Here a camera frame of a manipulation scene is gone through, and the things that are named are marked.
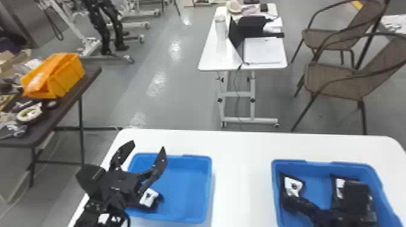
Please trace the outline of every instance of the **chair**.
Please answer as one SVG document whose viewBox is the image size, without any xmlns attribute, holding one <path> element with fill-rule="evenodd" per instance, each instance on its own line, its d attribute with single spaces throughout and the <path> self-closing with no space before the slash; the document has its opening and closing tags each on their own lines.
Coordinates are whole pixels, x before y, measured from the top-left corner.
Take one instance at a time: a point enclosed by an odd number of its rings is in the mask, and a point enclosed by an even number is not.
<svg viewBox="0 0 406 227">
<path fill-rule="evenodd" d="M 322 52 L 329 45 L 362 37 L 386 36 L 392 39 L 363 69 L 356 70 L 327 63 L 318 63 Z M 383 84 L 390 76 L 406 64 L 406 37 L 395 33 L 367 33 L 341 41 L 325 40 L 315 53 L 314 61 L 305 69 L 304 87 L 311 92 L 311 100 L 299 116 L 291 131 L 293 132 L 313 102 L 319 95 L 356 101 L 361 109 L 362 132 L 367 134 L 366 110 L 363 98 Z"/>
<path fill-rule="evenodd" d="M 313 14 L 307 29 L 301 32 L 302 39 L 293 55 L 291 63 L 293 63 L 293 61 L 295 60 L 303 42 L 314 53 L 315 50 L 318 49 L 318 47 L 321 45 L 322 41 L 324 41 L 328 37 L 332 37 L 330 39 L 331 42 L 336 42 L 339 40 L 347 39 L 349 37 L 360 36 L 364 34 L 368 30 L 368 28 L 384 14 L 386 10 L 386 5 L 383 2 L 377 0 L 366 0 L 364 6 L 355 15 L 347 28 L 344 28 L 342 30 L 324 30 L 311 28 L 314 19 L 319 13 L 352 1 L 356 0 L 337 2 L 336 4 L 332 4 L 325 8 L 322 8 L 321 10 Z M 342 65 L 344 64 L 344 52 L 348 51 L 351 56 L 351 66 L 354 68 L 355 56 L 354 52 L 352 51 L 352 47 L 357 43 L 357 41 L 357 39 L 352 39 L 347 42 L 340 42 L 335 45 L 330 45 L 326 50 L 339 51 Z"/>
</svg>

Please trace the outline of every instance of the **caster wheel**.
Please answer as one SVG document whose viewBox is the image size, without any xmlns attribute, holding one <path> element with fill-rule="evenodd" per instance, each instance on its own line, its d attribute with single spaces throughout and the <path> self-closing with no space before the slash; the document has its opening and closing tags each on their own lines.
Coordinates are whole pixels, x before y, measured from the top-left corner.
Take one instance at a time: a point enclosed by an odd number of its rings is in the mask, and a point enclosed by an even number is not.
<svg viewBox="0 0 406 227">
<path fill-rule="evenodd" d="M 140 43 L 144 43 L 145 42 L 145 36 L 143 34 L 139 35 L 138 40 L 140 41 Z"/>
<path fill-rule="evenodd" d="M 124 55 L 123 58 L 130 64 L 134 64 L 134 59 L 130 55 Z"/>
<path fill-rule="evenodd" d="M 155 11 L 153 12 L 153 16 L 156 17 L 156 18 L 160 17 L 160 16 L 161 16 L 160 10 L 155 10 Z"/>
</svg>

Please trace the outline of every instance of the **blue plastic tray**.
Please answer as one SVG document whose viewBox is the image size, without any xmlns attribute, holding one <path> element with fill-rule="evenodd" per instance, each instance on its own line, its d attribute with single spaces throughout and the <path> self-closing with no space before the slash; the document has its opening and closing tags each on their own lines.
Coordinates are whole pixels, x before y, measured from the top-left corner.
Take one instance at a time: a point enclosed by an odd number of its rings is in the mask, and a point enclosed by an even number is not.
<svg viewBox="0 0 406 227">
<path fill-rule="evenodd" d="M 156 153 L 139 153 L 131 160 L 128 172 L 149 169 Z M 151 186 L 164 200 L 156 212 L 126 209 L 130 216 L 167 222 L 202 223 L 206 220 L 211 191 L 211 158 L 207 156 L 167 157 L 162 176 Z"/>
<path fill-rule="evenodd" d="M 332 184 L 330 174 L 359 179 L 367 183 L 375 201 L 380 227 L 400 227 L 401 221 L 389 205 L 382 183 L 374 169 L 365 164 L 345 162 L 306 162 L 298 160 L 275 160 L 272 162 L 272 185 L 274 203 L 279 227 L 313 227 L 302 214 L 292 214 L 280 206 L 280 173 L 285 173 L 305 181 L 303 197 L 316 203 L 322 209 L 331 207 Z"/>
</svg>

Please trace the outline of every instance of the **robot leg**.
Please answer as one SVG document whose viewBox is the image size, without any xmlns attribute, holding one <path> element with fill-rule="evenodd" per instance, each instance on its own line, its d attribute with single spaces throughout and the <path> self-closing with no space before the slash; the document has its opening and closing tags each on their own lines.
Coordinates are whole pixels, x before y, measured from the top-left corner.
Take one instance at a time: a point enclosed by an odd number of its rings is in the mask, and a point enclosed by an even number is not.
<svg viewBox="0 0 406 227">
<path fill-rule="evenodd" d="M 100 8 L 104 11 L 104 13 L 110 18 L 115 32 L 115 48 L 117 51 L 126 51 L 128 50 L 129 46 L 124 44 L 123 39 L 123 24 L 118 20 L 118 15 L 120 12 L 115 8 L 111 0 L 100 0 L 99 1 Z"/>
<path fill-rule="evenodd" d="M 101 36 L 101 54 L 112 55 L 110 50 L 110 31 L 100 12 L 98 5 L 90 0 L 82 0 L 86 9 L 89 11 L 90 22 Z"/>
</svg>

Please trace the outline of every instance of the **laptop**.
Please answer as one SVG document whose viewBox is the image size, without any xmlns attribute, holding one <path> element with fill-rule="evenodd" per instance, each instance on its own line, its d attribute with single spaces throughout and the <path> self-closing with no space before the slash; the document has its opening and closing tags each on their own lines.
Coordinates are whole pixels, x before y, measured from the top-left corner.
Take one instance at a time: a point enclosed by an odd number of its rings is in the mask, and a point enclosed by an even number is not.
<svg viewBox="0 0 406 227">
<path fill-rule="evenodd" d="M 242 61 L 248 64 L 279 64 L 285 55 L 280 47 L 280 43 L 273 42 L 278 38 L 246 38 L 233 18 L 230 19 L 228 37 Z"/>
</svg>

